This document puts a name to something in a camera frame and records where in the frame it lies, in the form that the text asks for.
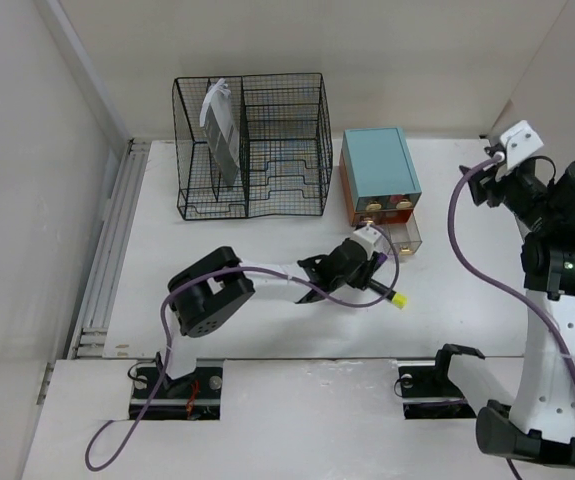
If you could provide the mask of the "grey paper swatch booklet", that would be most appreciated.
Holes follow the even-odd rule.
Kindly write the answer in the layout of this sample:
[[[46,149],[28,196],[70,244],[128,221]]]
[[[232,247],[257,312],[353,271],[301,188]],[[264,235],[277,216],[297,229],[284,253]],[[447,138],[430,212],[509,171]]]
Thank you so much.
[[[199,125],[224,183],[233,186],[240,169],[240,132],[234,120],[232,93],[225,78],[208,88]]]

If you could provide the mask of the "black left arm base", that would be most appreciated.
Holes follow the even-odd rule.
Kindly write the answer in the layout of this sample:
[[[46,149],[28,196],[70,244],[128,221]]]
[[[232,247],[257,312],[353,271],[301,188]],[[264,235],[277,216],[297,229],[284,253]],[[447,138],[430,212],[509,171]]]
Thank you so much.
[[[128,415],[135,420],[158,377],[162,359],[138,361],[132,365],[127,378],[132,382]],[[221,413],[224,362],[198,360],[196,368],[177,379],[166,376],[143,415],[144,420],[217,421]]]

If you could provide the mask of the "purple cap black highlighter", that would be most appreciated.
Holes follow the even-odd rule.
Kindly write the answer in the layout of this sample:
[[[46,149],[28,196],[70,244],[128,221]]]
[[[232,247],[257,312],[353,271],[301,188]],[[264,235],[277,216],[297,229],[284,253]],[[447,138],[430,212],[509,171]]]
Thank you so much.
[[[380,269],[388,261],[388,256],[385,253],[378,252],[376,255],[375,270]]]

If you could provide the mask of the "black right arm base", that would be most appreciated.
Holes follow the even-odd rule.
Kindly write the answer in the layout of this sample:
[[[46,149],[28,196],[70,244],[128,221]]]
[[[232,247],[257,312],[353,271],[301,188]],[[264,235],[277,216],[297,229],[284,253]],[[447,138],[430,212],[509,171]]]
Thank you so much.
[[[437,351],[432,366],[414,364],[398,368],[394,393],[403,400],[406,420],[476,418],[462,391],[448,378],[453,356],[485,359],[485,355],[476,348],[444,344]]]

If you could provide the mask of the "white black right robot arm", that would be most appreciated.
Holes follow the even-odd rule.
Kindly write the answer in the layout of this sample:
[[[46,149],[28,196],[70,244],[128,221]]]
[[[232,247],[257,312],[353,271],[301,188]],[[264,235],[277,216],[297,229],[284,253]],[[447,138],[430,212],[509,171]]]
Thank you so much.
[[[482,453],[509,466],[575,469],[575,161],[549,184],[532,160],[509,173],[501,162],[463,167],[457,189],[469,190],[475,204],[506,207],[527,229],[524,287],[511,291],[528,311],[519,388],[508,394],[479,350],[455,344],[439,350],[430,381],[441,393],[462,392]]]

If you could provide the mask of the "yellow cap black highlighter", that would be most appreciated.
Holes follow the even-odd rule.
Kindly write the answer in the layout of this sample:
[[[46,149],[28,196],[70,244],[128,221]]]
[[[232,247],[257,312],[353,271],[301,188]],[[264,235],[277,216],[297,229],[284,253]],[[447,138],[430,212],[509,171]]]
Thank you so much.
[[[373,292],[384,296],[391,304],[393,304],[398,309],[404,309],[407,305],[407,297],[396,290],[393,290],[390,286],[386,286],[376,280],[370,280],[368,288]]]

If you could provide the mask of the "clear plastic drawer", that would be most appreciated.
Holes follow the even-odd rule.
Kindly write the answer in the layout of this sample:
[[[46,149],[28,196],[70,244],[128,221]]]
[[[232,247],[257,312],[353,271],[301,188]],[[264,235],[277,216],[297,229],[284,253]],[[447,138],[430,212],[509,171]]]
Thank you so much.
[[[381,211],[388,206],[390,197],[385,196],[373,196],[373,197],[361,197],[358,200],[356,211],[357,212],[372,212]]]
[[[393,257],[409,257],[416,254],[422,245],[422,238],[414,214],[405,223],[390,224],[385,229],[385,253]]]
[[[367,224],[376,224],[379,225],[381,223],[381,212],[363,212],[363,213],[356,213],[354,215],[354,223],[355,227],[364,226]]]
[[[388,207],[395,210],[413,210],[420,197],[421,193],[391,195],[388,200]]]

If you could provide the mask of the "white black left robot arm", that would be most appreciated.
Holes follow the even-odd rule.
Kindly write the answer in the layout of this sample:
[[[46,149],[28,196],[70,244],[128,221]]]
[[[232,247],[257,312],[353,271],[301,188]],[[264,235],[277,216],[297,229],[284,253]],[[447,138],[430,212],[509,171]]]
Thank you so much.
[[[327,254],[283,265],[242,260],[219,247],[168,283],[168,309],[179,331],[167,336],[156,384],[168,396],[184,394],[200,357],[324,358],[343,350],[346,328],[334,326],[356,301],[339,289],[372,290],[379,301],[392,296],[374,282],[387,257],[379,234],[354,232]]]

